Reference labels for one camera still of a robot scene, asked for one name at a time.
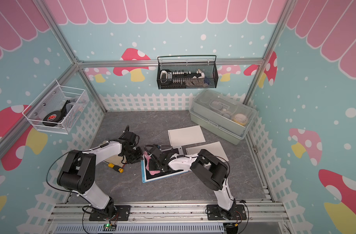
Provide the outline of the pink cleaning cloth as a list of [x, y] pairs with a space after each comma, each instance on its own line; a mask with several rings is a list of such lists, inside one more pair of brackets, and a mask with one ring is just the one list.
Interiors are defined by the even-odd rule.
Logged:
[[150, 173], [150, 175], [154, 176], [154, 175], [159, 174], [160, 170], [158, 169], [158, 166], [157, 166], [155, 160], [152, 159], [151, 156], [147, 152], [144, 152], [144, 158], [147, 161], [146, 170]]

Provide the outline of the blue framed drawing tablet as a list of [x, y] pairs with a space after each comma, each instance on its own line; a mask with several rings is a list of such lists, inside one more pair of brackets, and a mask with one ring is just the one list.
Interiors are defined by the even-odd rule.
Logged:
[[187, 172], [185, 170], [174, 171], [168, 167], [168, 161], [174, 154], [182, 155], [182, 147], [156, 144], [144, 145], [143, 160], [141, 162], [142, 182], [151, 182]]

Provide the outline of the white drawing tablet front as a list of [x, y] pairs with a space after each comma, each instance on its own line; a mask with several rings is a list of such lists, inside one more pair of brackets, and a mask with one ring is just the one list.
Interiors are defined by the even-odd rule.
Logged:
[[191, 145], [206, 141], [199, 125], [168, 130], [168, 136], [172, 147]]

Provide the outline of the white drawing tablet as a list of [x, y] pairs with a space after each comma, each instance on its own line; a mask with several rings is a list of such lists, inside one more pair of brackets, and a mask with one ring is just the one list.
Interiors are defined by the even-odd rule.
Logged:
[[201, 146], [186, 148], [186, 153], [188, 155], [198, 154], [202, 149], [209, 151], [214, 156], [220, 157], [222, 161], [229, 161], [219, 141]]
[[168, 136], [172, 147], [191, 145], [206, 141], [199, 125], [168, 130]]

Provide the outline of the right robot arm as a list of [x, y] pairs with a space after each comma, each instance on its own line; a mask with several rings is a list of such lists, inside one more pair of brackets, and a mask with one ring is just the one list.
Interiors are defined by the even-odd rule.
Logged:
[[213, 155], [206, 149], [192, 155], [174, 154], [171, 150], [161, 150], [160, 145], [145, 145], [153, 168], [163, 174], [176, 171], [192, 172], [206, 187], [214, 191], [220, 215], [230, 220], [236, 208], [236, 200], [228, 187], [230, 165], [224, 158]]

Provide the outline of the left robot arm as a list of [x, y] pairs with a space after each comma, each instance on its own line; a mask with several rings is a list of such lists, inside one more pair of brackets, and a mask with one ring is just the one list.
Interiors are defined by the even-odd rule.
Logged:
[[139, 140], [138, 135], [125, 130], [120, 138], [107, 140], [98, 147], [70, 151], [58, 175], [57, 184], [84, 198], [97, 217], [112, 220], [117, 216], [117, 209], [114, 200], [95, 182], [96, 166], [113, 156], [126, 159], [129, 164], [139, 162], [142, 157]]

